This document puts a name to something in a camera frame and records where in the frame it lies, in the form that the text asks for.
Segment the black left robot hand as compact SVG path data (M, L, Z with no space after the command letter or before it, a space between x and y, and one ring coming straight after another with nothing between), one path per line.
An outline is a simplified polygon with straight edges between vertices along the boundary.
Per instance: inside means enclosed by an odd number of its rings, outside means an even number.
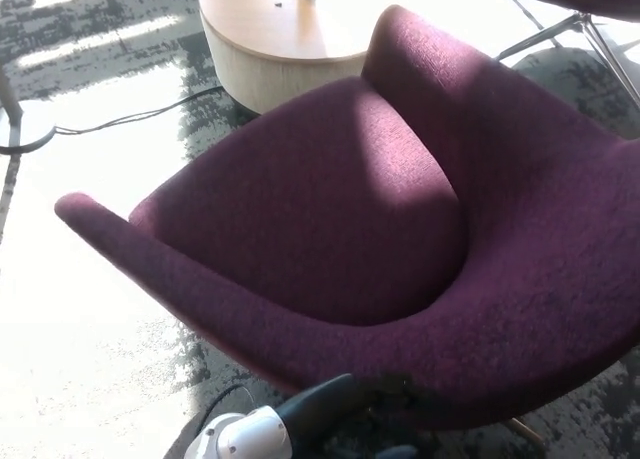
M342 374L308 388L276 407L292 446L292 456L316 452L345 422L408 401L409 378Z

